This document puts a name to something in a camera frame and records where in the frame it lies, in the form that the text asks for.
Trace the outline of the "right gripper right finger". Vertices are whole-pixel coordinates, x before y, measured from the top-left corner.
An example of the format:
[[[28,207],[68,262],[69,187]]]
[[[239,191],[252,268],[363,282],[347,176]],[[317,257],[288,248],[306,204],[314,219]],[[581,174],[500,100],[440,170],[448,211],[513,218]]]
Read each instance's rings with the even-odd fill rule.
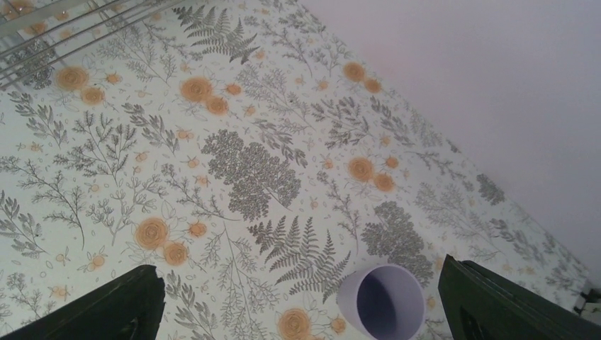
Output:
[[[600,325],[473,261],[446,256],[438,291],[454,339],[600,338]]]

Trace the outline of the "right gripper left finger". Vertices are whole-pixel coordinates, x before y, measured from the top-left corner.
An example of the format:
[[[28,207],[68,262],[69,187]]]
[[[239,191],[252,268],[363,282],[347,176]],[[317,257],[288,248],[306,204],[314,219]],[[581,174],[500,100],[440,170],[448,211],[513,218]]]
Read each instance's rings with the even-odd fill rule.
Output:
[[[2,339],[156,339],[165,308],[157,267],[141,265]]]

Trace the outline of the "lilac cup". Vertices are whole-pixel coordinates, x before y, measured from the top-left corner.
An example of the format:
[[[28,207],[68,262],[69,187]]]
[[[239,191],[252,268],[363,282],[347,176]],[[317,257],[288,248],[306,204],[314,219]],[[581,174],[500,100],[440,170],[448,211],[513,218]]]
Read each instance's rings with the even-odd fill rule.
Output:
[[[337,305],[348,323],[369,339],[412,339],[425,323],[420,282],[395,264],[347,276],[339,287]]]

